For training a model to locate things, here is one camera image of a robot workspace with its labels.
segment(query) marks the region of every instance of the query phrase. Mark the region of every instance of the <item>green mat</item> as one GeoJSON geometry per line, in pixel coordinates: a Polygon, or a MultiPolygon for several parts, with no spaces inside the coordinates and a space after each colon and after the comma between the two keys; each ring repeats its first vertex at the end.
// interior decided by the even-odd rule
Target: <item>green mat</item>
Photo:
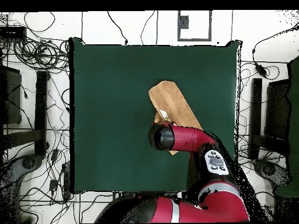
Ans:
{"type": "Polygon", "coordinates": [[[289,79],[291,80],[288,93],[291,111],[288,132],[290,156],[286,163],[292,175],[292,181],[288,185],[278,187],[276,194],[281,197],[299,198],[299,57],[291,61],[287,67],[289,79]]]}
{"type": "Polygon", "coordinates": [[[238,41],[227,47],[74,41],[74,191],[182,191],[189,154],[150,147],[160,81],[177,84],[200,125],[234,157],[238,41]]]}

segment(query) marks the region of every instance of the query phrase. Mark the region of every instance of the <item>floor tile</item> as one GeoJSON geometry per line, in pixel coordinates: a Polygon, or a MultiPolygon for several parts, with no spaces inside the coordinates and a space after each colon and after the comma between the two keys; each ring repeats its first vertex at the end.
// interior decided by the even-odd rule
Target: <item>floor tile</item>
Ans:
{"type": "MultiPolygon", "coordinates": [[[[296,10],[234,10],[232,39],[242,40],[242,60],[252,61],[255,44],[299,22],[296,10]]],[[[290,62],[299,55],[299,33],[290,31],[261,42],[255,61],[290,62]]]]}
{"type": "MultiPolygon", "coordinates": [[[[21,208],[24,211],[35,213],[39,216],[37,224],[78,224],[79,221],[79,204],[67,203],[49,205],[50,202],[21,202],[21,208]]],[[[32,216],[34,218],[33,223],[36,222],[37,217],[29,213],[23,213],[24,216],[32,216]]]]}
{"type": "MultiPolygon", "coordinates": [[[[141,45],[141,33],[153,10],[109,11],[121,28],[128,45],[141,45]]],[[[155,44],[157,12],[148,20],[142,34],[145,45],[155,44]]],[[[83,14],[83,40],[86,44],[125,44],[119,28],[110,20],[107,11],[89,11],[83,14]]]]}
{"type": "Polygon", "coordinates": [[[158,45],[195,46],[212,45],[226,46],[231,41],[231,10],[212,11],[211,42],[209,41],[178,41],[178,12],[176,10],[159,10],[158,45]]]}
{"type": "Polygon", "coordinates": [[[112,201],[112,192],[110,191],[103,191],[103,192],[96,192],[96,191],[87,191],[81,194],[81,202],[92,202],[95,200],[96,202],[110,202],[112,201]]]}
{"type": "Polygon", "coordinates": [[[107,206],[108,203],[81,203],[81,216],[80,222],[94,223],[101,211],[107,206]]]}
{"type": "MultiPolygon", "coordinates": [[[[9,133],[15,133],[15,132],[19,132],[19,130],[9,130],[9,133]]],[[[63,144],[65,144],[64,139],[62,139],[62,141],[60,141],[59,133],[62,133],[62,132],[58,131],[56,133],[53,131],[47,131],[47,142],[49,142],[49,145],[50,145],[49,149],[47,150],[47,152],[49,153],[49,155],[48,155],[49,161],[51,161],[51,155],[53,154],[53,153],[51,153],[51,151],[53,149],[59,149],[59,150],[65,152],[65,157],[64,157],[64,155],[62,155],[62,153],[60,153],[58,155],[57,162],[55,163],[54,167],[52,167],[53,173],[55,174],[56,178],[59,178],[62,164],[64,164],[65,161],[69,161],[69,152],[66,152],[67,149],[63,146],[63,144]]],[[[28,144],[10,149],[9,153],[8,153],[8,158],[12,159],[17,154],[18,154],[17,157],[19,158],[23,155],[28,155],[28,154],[33,154],[33,153],[34,153],[34,145],[28,143],[28,144]]],[[[49,168],[49,165],[46,163],[46,160],[47,160],[46,158],[43,160],[39,169],[27,174],[24,177],[22,186],[20,188],[20,195],[25,195],[32,187],[37,187],[37,188],[41,189],[44,193],[46,193],[49,190],[50,180],[51,180],[51,178],[54,178],[54,175],[52,173],[49,173],[50,168],[49,168]]],[[[37,190],[32,190],[32,192],[30,192],[28,195],[29,195],[29,197],[26,197],[24,199],[38,200],[39,198],[41,198],[43,196],[43,194],[37,190]]],[[[58,194],[56,196],[56,199],[62,200],[60,189],[58,189],[58,194]]]]}
{"type": "MultiPolygon", "coordinates": [[[[141,45],[141,33],[153,10],[134,12],[109,12],[112,19],[120,26],[128,45],[141,45]]],[[[87,44],[124,44],[120,30],[109,19],[107,12],[84,12],[83,40],[87,44]]],[[[214,10],[212,14],[212,42],[178,42],[178,12],[176,10],[159,10],[158,45],[225,46],[231,40],[231,10],[214,10]]],[[[147,22],[142,34],[145,45],[155,45],[157,37],[157,11],[147,22]]]]}

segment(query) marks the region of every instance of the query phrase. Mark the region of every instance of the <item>black cable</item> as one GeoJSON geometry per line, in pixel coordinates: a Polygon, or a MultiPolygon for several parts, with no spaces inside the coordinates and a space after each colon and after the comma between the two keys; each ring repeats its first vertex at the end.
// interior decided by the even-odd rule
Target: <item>black cable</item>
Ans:
{"type": "Polygon", "coordinates": [[[115,24],[115,26],[117,26],[117,27],[119,28],[120,33],[121,33],[121,36],[123,36],[123,38],[125,39],[124,44],[125,44],[125,45],[128,44],[128,40],[127,40],[127,38],[124,37],[124,35],[123,35],[123,31],[121,30],[121,28],[120,28],[120,27],[115,23],[115,21],[111,18],[109,11],[107,11],[107,13],[108,13],[108,16],[109,16],[110,20],[115,24]]]}
{"type": "Polygon", "coordinates": [[[94,203],[95,203],[95,201],[96,201],[96,199],[97,199],[98,197],[111,197],[111,196],[112,196],[112,195],[98,195],[98,196],[96,196],[95,199],[92,201],[91,205],[90,205],[87,209],[85,209],[84,211],[82,211],[82,213],[81,213],[81,221],[79,221],[79,222],[80,222],[80,223],[83,222],[83,213],[84,213],[85,211],[89,210],[89,209],[94,205],[94,203]]]}
{"type": "Polygon", "coordinates": [[[264,38],[263,40],[257,42],[257,43],[255,44],[253,50],[252,50],[252,59],[253,59],[254,63],[257,64],[257,63],[255,62],[255,56],[254,56],[254,53],[255,53],[256,46],[257,46],[259,43],[261,43],[261,42],[263,42],[263,41],[266,41],[266,40],[268,40],[268,39],[270,39],[270,38],[273,38],[273,37],[275,37],[275,36],[278,36],[278,35],[280,35],[280,34],[287,33],[287,32],[289,32],[289,31],[293,31],[293,29],[294,29],[294,30],[295,30],[295,29],[298,30],[299,27],[296,27],[298,24],[299,24],[299,22],[297,22],[293,27],[291,27],[291,28],[289,28],[289,29],[287,29],[287,30],[280,31],[279,33],[276,33],[276,34],[272,35],[271,37],[264,38]]]}
{"type": "Polygon", "coordinates": [[[66,102],[64,101],[64,99],[63,99],[63,94],[64,94],[66,91],[68,91],[68,90],[69,90],[69,88],[68,88],[68,89],[65,89],[65,90],[63,91],[63,93],[61,94],[61,100],[62,100],[62,102],[63,102],[64,104],[66,104],[66,105],[69,106],[69,104],[66,103],[66,102]]]}
{"type": "Polygon", "coordinates": [[[143,30],[142,30],[142,32],[141,32],[141,34],[140,34],[140,39],[141,39],[142,45],[144,45],[144,44],[143,44],[143,40],[142,40],[142,34],[143,34],[143,31],[144,31],[144,29],[145,29],[145,26],[147,25],[148,20],[150,20],[150,18],[154,15],[154,13],[155,13],[155,10],[154,10],[153,13],[151,14],[151,16],[147,19],[147,21],[145,22],[144,27],[143,27],[143,30]]]}
{"type": "Polygon", "coordinates": [[[21,198],[20,198],[20,201],[23,200],[25,197],[27,197],[28,194],[29,194],[29,192],[31,192],[31,190],[33,190],[33,189],[39,191],[39,192],[42,193],[45,197],[47,197],[47,198],[49,198],[50,200],[54,201],[56,204],[63,204],[61,201],[57,201],[57,200],[55,200],[54,198],[50,197],[49,195],[47,195],[46,193],[44,193],[41,189],[39,189],[39,188],[37,188],[37,187],[32,187],[32,188],[31,188],[25,195],[20,196],[20,197],[21,197],[21,198]]]}
{"type": "Polygon", "coordinates": [[[35,222],[35,224],[37,224],[37,222],[39,221],[39,216],[37,215],[37,214],[35,214],[35,213],[33,213],[33,212],[29,212],[29,211],[24,211],[21,207],[19,208],[22,212],[24,212],[24,213],[28,213],[28,214],[31,214],[31,215],[34,215],[34,216],[36,216],[36,222],[35,222]]]}
{"type": "MultiPolygon", "coordinates": [[[[24,15],[24,22],[25,22],[25,24],[26,24],[27,27],[29,27],[28,24],[27,24],[27,22],[26,22],[26,16],[28,15],[28,13],[30,13],[30,12],[26,12],[25,15],[24,15]]],[[[53,16],[54,19],[53,19],[52,23],[49,25],[49,27],[47,27],[46,29],[41,30],[41,31],[36,31],[36,30],[33,30],[33,29],[30,29],[30,30],[31,30],[32,32],[41,33],[41,32],[44,32],[44,31],[48,30],[51,26],[53,26],[54,22],[56,21],[56,18],[55,18],[55,16],[53,15],[52,12],[50,12],[50,13],[51,13],[51,15],[53,16]]]]}
{"type": "Polygon", "coordinates": [[[265,194],[267,194],[267,195],[269,195],[269,196],[271,196],[272,198],[275,199],[275,196],[272,195],[271,193],[267,192],[267,191],[259,191],[259,192],[257,192],[255,195],[257,196],[258,194],[261,194],[261,193],[265,193],[265,194]]]}
{"type": "Polygon", "coordinates": [[[157,10],[156,46],[158,45],[158,20],[159,20],[159,11],[157,10]]]}
{"type": "Polygon", "coordinates": [[[266,74],[266,70],[265,70],[266,67],[263,67],[263,66],[259,65],[259,64],[255,61],[254,53],[255,53],[256,46],[257,46],[258,44],[260,44],[261,42],[266,41],[266,40],[268,40],[268,39],[270,39],[270,38],[273,38],[273,37],[275,37],[275,36],[278,36],[278,35],[280,35],[280,34],[287,33],[287,32],[289,32],[289,31],[293,31],[293,30],[298,30],[298,29],[299,29],[299,27],[297,27],[298,24],[299,24],[299,22],[297,22],[293,27],[291,27],[291,28],[289,28],[289,29],[287,29],[287,30],[281,31],[281,32],[279,32],[279,33],[276,33],[276,34],[272,35],[271,37],[264,38],[263,40],[257,42],[257,43],[255,44],[254,48],[252,49],[252,59],[253,59],[253,61],[254,61],[254,63],[255,63],[255,68],[256,68],[256,70],[260,73],[260,75],[262,75],[262,76],[265,77],[266,79],[274,80],[274,79],[276,79],[278,76],[275,77],[275,78],[273,78],[273,79],[268,78],[268,77],[267,77],[268,75],[266,74]]]}
{"type": "Polygon", "coordinates": [[[72,212],[73,212],[73,215],[74,215],[75,223],[77,224],[76,216],[75,216],[75,203],[74,202],[72,203],[72,212]]]}

